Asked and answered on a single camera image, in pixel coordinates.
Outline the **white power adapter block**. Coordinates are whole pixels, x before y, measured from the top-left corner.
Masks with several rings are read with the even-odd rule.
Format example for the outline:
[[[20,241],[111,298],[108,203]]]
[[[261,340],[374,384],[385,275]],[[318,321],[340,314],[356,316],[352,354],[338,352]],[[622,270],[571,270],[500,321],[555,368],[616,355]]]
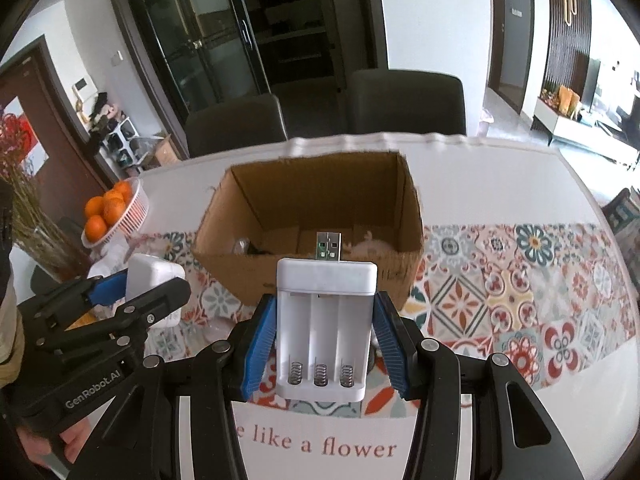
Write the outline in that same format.
[[[128,261],[125,304],[118,310],[128,330],[164,330],[176,327],[191,287],[178,263],[135,254]]]

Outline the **white battery charger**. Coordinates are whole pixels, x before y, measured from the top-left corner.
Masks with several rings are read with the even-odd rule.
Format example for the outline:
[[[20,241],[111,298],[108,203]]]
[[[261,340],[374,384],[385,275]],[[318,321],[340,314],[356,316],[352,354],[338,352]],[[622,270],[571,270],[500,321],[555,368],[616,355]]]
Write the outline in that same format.
[[[277,266],[279,396],[360,402],[366,393],[378,267],[342,258],[342,234],[319,232],[311,258]]]

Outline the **black small flashlight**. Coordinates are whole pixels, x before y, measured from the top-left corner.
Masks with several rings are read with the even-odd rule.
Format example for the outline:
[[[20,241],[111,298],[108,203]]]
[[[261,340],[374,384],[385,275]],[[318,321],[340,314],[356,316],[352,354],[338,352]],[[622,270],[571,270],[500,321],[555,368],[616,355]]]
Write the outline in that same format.
[[[241,237],[234,242],[232,254],[244,256],[265,256],[271,255],[271,252],[257,247],[249,238]]]

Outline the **pink round deer lamp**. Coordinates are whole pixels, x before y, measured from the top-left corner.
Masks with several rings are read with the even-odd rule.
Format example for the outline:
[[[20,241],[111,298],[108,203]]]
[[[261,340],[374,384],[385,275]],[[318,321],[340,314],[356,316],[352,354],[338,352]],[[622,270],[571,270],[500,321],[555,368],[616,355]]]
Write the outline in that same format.
[[[373,236],[371,231],[363,235],[363,240],[355,245],[349,246],[349,255],[356,258],[373,258],[396,252],[396,249],[385,240],[379,240]]]

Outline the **floral fabric tissue cover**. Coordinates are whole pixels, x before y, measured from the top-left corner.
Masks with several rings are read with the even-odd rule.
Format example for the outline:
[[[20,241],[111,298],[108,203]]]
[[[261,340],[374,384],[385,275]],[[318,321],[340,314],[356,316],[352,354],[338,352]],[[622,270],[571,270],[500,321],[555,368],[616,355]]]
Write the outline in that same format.
[[[108,307],[95,306],[92,313],[98,321],[112,318],[124,302],[141,296],[152,288],[170,279],[166,261],[149,251],[148,236],[135,236],[126,240],[116,235],[96,254],[88,277],[110,276],[132,266],[132,274],[127,278],[126,295]]]

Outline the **dried flowers in vase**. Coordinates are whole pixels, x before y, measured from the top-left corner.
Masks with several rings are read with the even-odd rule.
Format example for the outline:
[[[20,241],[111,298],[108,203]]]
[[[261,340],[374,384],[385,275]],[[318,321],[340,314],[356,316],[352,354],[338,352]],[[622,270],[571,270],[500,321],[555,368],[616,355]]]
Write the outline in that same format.
[[[13,188],[13,238],[43,270],[61,282],[86,275],[90,261],[44,212],[37,179],[26,160],[26,126],[1,111],[1,181]]]

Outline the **white basket of oranges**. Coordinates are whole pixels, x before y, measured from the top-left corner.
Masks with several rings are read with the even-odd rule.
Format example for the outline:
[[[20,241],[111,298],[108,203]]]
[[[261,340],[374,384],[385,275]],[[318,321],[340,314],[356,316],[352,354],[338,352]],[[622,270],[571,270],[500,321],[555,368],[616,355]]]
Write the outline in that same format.
[[[87,249],[98,249],[116,234],[130,238],[144,225],[150,212],[150,201],[139,178],[117,182],[103,195],[85,204],[85,227],[81,243]]]

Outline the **brown cardboard box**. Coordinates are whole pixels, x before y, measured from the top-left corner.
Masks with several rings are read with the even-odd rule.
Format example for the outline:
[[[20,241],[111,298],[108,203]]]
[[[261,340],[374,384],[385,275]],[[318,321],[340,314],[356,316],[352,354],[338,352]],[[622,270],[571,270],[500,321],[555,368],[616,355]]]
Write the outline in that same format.
[[[396,252],[349,255],[367,231]],[[375,263],[378,289],[402,308],[423,252],[419,196],[405,157],[351,152],[233,166],[205,211],[192,252],[242,304],[254,306],[276,289],[280,259],[314,256],[319,232],[342,234],[344,260]],[[271,255],[233,255],[241,237]]]

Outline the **small cardboard box on floor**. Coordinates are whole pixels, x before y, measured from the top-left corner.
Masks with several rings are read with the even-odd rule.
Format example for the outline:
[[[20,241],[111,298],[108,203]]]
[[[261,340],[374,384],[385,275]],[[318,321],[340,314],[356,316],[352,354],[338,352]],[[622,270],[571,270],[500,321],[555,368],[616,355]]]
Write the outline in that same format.
[[[165,136],[154,145],[153,151],[145,157],[143,162],[144,170],[151,170],[160,167],[167,167],[178,164],[181,158],[176,151],[175,143],[171,136]]]

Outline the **left dark dining chair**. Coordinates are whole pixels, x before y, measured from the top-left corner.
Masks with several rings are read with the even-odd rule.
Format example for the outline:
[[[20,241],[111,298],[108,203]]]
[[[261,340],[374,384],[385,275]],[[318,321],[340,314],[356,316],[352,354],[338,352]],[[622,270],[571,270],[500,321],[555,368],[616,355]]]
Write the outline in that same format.
[[[189,116],[184,126],[191,158],[288,140],[278,98],[243,96]]]

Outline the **dark dining chair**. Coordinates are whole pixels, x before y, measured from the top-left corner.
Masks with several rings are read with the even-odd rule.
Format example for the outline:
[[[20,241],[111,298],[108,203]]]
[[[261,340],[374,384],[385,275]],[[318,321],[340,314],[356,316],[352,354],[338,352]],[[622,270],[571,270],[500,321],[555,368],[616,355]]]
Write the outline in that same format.
[[[184,126],[191,158],[288,140],[278,98],[243,96],[189,116]]]
[[[377,132],[466,133],[462,82],[420,70],[356,70],[347,86],[351,134]]]

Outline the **striped side chair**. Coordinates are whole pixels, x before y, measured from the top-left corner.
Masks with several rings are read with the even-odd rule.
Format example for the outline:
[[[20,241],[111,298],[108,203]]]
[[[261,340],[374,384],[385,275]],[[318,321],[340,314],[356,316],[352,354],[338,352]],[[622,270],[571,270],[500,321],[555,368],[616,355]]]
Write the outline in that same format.
[[[623,188],[602,208],[618,246],[625,250],[639,249],[639,192]]]

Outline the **dark glass cabinet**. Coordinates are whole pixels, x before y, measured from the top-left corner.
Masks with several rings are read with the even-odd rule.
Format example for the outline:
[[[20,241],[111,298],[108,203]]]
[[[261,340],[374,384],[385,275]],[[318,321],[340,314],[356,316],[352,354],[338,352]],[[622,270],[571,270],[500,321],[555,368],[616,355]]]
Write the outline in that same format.
[[[181,154],[198,112],[274,94],[290,136],[344,133],[357,70],[386,65],[382,0],[111,0]]]

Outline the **white tv console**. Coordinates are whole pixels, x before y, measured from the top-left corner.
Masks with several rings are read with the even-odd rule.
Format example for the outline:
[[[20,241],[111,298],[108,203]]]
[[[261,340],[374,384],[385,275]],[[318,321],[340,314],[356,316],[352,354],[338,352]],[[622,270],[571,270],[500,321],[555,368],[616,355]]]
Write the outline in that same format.
[[[612,162],[634,167],[639,160],[639,151],[599,126],[585,125],[559,115],[543,100],[537,99],[532,126],[541,127],[548,136],[548,144],[568,144],[587,152],[600,155]]]

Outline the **right dark dining chair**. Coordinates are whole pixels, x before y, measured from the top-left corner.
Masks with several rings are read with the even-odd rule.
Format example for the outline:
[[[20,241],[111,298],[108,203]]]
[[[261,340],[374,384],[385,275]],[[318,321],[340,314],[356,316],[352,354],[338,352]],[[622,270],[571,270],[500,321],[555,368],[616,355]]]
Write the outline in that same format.
[[[351,134],[377,132],[466,133],[462,82],[420,70],[356,70],[347,86]]]

